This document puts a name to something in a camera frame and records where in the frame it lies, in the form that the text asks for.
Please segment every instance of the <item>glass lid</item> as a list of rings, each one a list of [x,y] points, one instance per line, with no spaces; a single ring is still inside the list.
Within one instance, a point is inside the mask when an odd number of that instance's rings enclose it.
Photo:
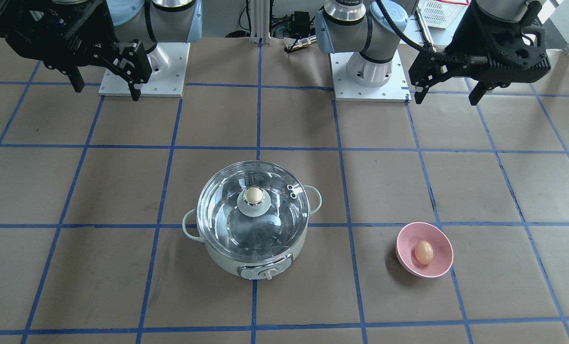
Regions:
[[[308,197],[297,178],[264,161],[225,167],[206,184],[197,228],[219,253],[245,263],[278,256],[308,224]]]

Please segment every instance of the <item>pot handle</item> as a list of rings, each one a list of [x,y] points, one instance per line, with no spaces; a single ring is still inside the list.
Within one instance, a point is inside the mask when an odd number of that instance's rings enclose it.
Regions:
[[[199,236],[195,236],[195,235],[190,235],[189,232],[186,230],[186,219],[189,218],[193,214],[195,214],[195,209],[190,210],[182,218],[182,231],[184,232],[184,235],[186,235],[189,239],[199,241],[199,242],[204,242],[204,241],[206,241],[206,239],[204,238],[204,236],[202,236],[201,232],[199,232]]]
[[[322,196],[321,196],[321,193],[319,192],[319,190],[316,189],[315,187],[311,186],[311,185],[304,185],[303,188],[306,189],[306,190],[312,190],[312,191],[314,191],[314,193],[319,197],[319,205],[317,205],[315,209],[309,211],[309,216],[312,216],[313,214],[315,214],[315,213],[321,208],[321,206],[322,206]]]

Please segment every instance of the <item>lid knob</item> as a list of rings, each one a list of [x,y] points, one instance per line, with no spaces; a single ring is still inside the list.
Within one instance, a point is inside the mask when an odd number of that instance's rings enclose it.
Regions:
[[[244,201],[248,203],[248,205],[259,205],[263,202],[263,190],[256,186],[249,187],[246,191],[244,191]]]

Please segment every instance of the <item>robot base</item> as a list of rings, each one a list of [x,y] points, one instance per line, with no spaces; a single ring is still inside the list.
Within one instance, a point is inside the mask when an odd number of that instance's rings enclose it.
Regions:
[[[142,85],[141,97],[182,97],[189,43],[159,43],[149,54],[153,68],[149,82]],[[107,70],[99,87],[103,96],[129,97],[129,85]]]
[[[335,100],[352,102],[405,102],[409,88],[398,52],[393,56],[393,71],[390,80],[382,87],[365,87],[348,78],[346,63],[354,53],[329,54]]]

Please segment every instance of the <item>bowl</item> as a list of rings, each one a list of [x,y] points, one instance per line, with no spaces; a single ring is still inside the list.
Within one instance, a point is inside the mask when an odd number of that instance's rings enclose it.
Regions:
[[[428,265],[420,263],[414,254],[414,248],[420,240],[426,240],[433,246],[433,261]],[[418,277],[443,276],[450,270],[454,261],[450,240],[439,228],[424,222],[405,225],[397,236],[395,251],[401,265]]]

